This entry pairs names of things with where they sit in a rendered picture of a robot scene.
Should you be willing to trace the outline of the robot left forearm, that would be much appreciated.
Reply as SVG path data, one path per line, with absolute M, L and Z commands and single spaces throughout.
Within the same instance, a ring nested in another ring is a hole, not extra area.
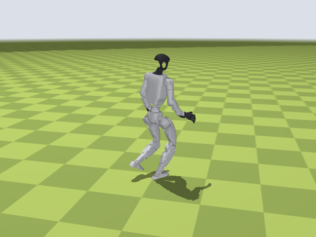
M 147 108 L 147 109 L 149 109 L 149 111 L 151 110 L 151 104 L 149 103 L 149 102 L 147 102 L 147 97 L 142 97 L 141 96 L 141 99 L 142 99 L 142 101 L 143 101 L 143 103 L 144 103 L 144 106 Z

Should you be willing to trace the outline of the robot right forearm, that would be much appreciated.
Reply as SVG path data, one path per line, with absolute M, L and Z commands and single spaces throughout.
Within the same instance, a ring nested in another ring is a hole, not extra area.
M 172 110 L 176 113 L 176 115 L 178 115 L 179 117 L 180 117 L 180 116 L 185 116 L 185 112 L 183 112 L 183 111 L 179 108 L 179 106 L 178 106 L 178 104 L 177 104 L 177 102 L 176 102 L 175 99 L 172 100 L 172 103 L 173 103 L 174 106 L 172 106 L 171 108 L 172 108 Z

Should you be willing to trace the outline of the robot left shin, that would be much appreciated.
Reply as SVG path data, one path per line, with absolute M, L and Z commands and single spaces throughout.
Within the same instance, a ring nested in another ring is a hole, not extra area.
M 154 147 L 151 146 L 151 142 L 144 148 L 140 156 L 135 160 L 137 164 L 141 163 L 157 151 L 157 149 L 155 150 Z

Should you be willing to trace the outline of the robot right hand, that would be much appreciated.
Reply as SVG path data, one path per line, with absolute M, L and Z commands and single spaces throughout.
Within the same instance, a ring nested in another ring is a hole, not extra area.
M 185 116 L 180 116 L 181 118 L 187 118 L 188 120 L 193 121 L 193 123 L 195 123 L 196 121 L 196 117 L 194 114 L 192 114 L 193 112 L 185 112 Z

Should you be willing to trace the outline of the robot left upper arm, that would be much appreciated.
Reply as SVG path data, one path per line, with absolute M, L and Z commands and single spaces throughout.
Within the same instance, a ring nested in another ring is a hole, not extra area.
M 149 76 L 150 73 L 145 73 L 144 74 L 144 81 L 143 81 L 143 84 L 142 84 L 142 88 L 141 88 L 141 91 L 140 91 L 140 95 L 142 97 L 147 97 L 146 96 L 146 90 L 147 90 L 147 82 L 148 82 L 148 76 Z

